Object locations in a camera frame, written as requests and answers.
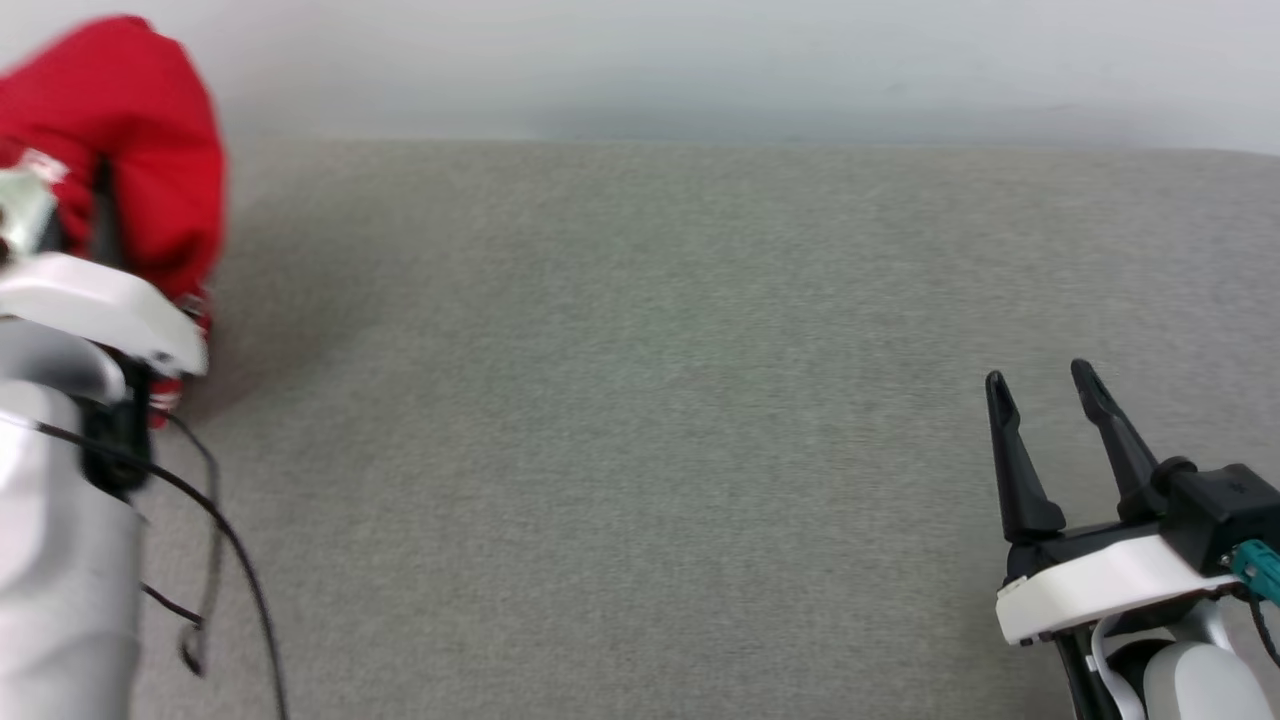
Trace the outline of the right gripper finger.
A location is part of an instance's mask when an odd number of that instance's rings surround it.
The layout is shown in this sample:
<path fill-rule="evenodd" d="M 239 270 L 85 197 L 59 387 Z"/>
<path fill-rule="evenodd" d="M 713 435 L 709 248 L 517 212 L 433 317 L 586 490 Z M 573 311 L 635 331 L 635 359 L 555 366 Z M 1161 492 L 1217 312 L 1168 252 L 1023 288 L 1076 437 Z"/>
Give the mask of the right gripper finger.
<path fill-rule="evenodd" d="M 1162 516 L 1167 500 L 1151 482 L 1158 461 L 1148 445 L 1089 361 L 1074 359 L 1070 372 L 1083 413 L 1103 442 L 1119 492 L 1119 519 L 1137 523 Z"/>
<path fill-rule="evenodd" d="M 1066 519 L 1041 484 L 1020 434 L 1021 415 L 1001 372 L 986 377 L 989 437 L 1004 538 L 1024 544 L 1059 536 Z"/>

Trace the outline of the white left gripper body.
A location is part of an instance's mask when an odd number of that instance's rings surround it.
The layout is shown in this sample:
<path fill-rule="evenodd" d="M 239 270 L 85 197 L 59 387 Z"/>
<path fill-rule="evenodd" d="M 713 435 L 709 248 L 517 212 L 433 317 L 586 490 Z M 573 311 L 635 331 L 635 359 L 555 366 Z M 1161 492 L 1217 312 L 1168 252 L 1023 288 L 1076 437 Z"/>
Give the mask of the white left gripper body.
<path fill-rule="evenodd" d="M 161 375 L 204 375 L 195 322 L 155 286 L 61 249 L 51 182 L 60 164 L 23 151 L 3 165 L 3 314 L 105 345 Z"/>

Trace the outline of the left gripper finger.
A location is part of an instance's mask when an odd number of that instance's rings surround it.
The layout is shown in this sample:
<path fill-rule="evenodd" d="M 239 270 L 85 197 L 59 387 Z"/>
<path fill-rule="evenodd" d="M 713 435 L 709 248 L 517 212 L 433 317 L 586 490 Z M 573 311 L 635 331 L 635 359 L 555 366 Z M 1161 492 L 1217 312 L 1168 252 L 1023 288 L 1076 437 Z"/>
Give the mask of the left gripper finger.
<path fill-rule="evenodd" d="M 114 269 L 128 268 L 113 168 L 106 159 L 93 176 L 93 260 Z"/>

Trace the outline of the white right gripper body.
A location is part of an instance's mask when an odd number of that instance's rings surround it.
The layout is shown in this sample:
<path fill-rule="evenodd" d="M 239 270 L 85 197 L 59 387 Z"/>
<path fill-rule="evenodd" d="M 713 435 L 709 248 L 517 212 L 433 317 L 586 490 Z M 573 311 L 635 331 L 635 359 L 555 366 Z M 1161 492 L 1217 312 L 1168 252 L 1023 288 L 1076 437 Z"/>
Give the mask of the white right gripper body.
<path fill-rule="evenodd" d="M 1204 575 L 1155 525 L 1097 525 L 1029 536 L 1007 530 L 1004 585 L 995 612 L 1007 644 L 1051 642 L 1060 632 L 1169 601 L 1196 602 L 1238 580 Z"/>

